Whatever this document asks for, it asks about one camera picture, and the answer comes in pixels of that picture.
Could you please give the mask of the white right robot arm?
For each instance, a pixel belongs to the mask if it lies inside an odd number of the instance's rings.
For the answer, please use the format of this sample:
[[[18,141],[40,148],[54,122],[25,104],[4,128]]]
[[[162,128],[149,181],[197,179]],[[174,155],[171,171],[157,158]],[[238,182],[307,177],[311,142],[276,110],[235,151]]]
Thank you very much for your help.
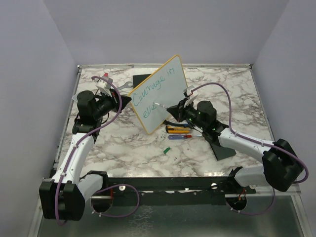
[[[227,188],[232,193],[252,185],[270,185],[286,192],[304,170],[287,141],[256,140],[232,132],[228,125],[217,119],[217,111],[209,101],[201,101],[194,107],[193,103],[188,104],[183,99],[178,105],[167,108],[167,111],[178,122],[185,120],[189,125],[200,128],[209,144],[238,151],[261,163],[260,166],[241,167],[231,172],[233,177],[227,180]]]

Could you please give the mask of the white green whiteboard marker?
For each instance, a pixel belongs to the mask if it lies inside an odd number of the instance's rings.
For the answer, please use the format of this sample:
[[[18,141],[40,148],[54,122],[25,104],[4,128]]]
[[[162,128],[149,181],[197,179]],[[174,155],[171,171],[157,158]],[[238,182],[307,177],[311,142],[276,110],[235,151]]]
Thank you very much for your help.
[[[154,104],[157,105],[157,106],[163,107],[164,109],[168,109],[167,106],[162,105],[162,104],[160,104],[160,103],[154,102]]]

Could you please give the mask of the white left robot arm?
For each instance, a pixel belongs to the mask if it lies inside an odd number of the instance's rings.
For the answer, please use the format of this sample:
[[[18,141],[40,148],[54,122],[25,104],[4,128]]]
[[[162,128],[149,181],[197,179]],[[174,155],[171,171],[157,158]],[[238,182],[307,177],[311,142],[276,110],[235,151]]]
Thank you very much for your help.
[[[42,181],[39,196],[45,219],[78,221],[82,218],[86,202],[95,193],[105,194],[109,189],[107,174],[90,171],[83,178],[80,174],[85,160],[93,148],[103,116],[110,111],[119,113],[131,101],[114,89],[109,94],[94,94],[85,90],[74,96],[78,114],[72,130],[72,139],[64,160],[49,181]]]

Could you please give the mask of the yellow framed whiteboard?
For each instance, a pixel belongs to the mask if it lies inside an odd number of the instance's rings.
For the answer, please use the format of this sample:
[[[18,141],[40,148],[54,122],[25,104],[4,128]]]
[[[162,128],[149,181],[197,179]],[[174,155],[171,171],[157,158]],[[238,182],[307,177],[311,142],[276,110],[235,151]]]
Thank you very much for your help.
[[[147,134],[152,134],[170,116],[162,106],[177,105],[187,87],[181,58],[175,55],[128,94]]]

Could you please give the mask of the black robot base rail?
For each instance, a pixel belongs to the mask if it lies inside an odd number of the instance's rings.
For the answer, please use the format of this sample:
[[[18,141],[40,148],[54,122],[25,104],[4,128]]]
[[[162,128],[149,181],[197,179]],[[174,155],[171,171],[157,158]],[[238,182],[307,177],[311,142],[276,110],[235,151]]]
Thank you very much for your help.
[[[97,207],[134,205],[225,205],[226,195],[237,197],[246,192],[233,177],[191,178],[109,178],[89,174],[79,181],[85,198]]]

